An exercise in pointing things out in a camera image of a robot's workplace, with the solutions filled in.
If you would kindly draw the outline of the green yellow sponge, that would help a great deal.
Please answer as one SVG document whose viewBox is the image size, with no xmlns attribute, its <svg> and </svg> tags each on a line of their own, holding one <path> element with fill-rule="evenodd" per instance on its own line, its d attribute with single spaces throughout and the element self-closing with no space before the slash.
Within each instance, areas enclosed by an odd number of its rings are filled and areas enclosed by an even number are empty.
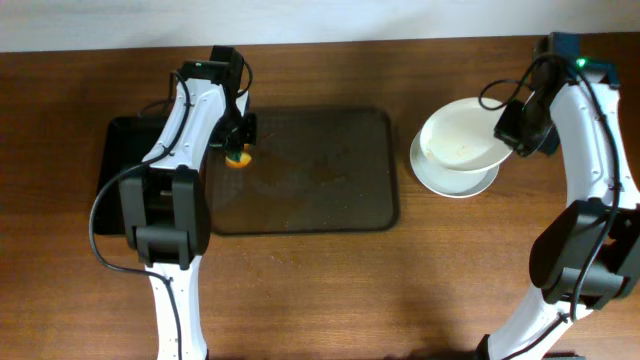
<svg viewBox="0 0 640 360">
<path fill-rule="evenodd" d="M 232 169 L 242 169 L 247 167 L 252 161 L 252 156 L 249 153 L 250 150 L 251 145 L 244 144 L 240 150 L 227 152 L 225 155 L 225 165 Z"/>
</svg>

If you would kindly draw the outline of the white plate back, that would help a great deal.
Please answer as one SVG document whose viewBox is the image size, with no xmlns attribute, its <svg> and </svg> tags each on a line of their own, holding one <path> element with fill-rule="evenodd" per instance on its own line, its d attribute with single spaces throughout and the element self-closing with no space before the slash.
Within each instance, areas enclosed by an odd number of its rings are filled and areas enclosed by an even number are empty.
<svg viewBox="0 0 640 360">
<path fill-rule="evenodd" d="M 464 98 L 444 105 L 424 123 L 419 149 L 427 160 L 457 172 L 491 169 L 512 150 L 494 136 L 503 111 L 486 110 L 477 98 Z"/>
</svg>

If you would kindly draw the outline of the white plate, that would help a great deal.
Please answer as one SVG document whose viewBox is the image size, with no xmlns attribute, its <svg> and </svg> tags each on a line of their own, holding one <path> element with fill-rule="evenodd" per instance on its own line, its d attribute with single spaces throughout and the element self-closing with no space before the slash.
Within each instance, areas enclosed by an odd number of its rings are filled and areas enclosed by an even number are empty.
<svg viewBox="0 0 640 360">
<path fill-rule="evenodd" d="M 410 148 L 411 169 L 419 182 L 432 192 L 448 198 L 469 198 L 484 192 L 495 181 L 499 166 L 479 173 L 460 173 L 428 160 L 420 147 L 418 133 Z"/>
<path fill-rule="evenodd" d="M 444 105 L 424 123 L 419 149 L 427 160 L 457 172 L 491 169 L 512 150 L 494 136 L 503 111 L 486 110 L 477 98 L 464 98 Z"/>
</svg>

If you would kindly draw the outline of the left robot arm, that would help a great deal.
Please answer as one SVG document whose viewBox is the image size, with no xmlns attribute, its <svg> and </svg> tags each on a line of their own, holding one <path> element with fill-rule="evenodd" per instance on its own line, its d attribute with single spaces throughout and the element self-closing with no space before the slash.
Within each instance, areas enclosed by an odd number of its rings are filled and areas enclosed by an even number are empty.
<svg viewBox="0 0 640 360">
<path fill-rule="evenodd" d="M 185 62 L 158 139 L 117 181 L 128 245 L 152 288 L 160 359 L 209 355 L 198 285 L 211 232 L 201 171 L 209 151 L 237 161 L 255 144 L 256 117 L 242 82 L 250 73 L 232 47 L 215 46 L 208 60 Z"/>
</svg>

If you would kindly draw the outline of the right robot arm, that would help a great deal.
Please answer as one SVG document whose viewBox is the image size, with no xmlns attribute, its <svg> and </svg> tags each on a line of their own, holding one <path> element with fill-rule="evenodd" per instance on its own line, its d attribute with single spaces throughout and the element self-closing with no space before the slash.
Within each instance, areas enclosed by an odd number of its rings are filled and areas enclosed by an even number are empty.
<svg viewBox="0 0 640 360">
<path fill-rule="evenodd" d="M 566 208 L 531 248 L 525 297 L 475 359 L 549 359 L 572 325 L 639 281 L 639 190 L 620 132 L 616 66 L 582 56 L 579 35 L 553 32 L 515 85 L 531 94 L 498 105 L 494 136 L 521 157 L 560 151 Z"/>
</svg>

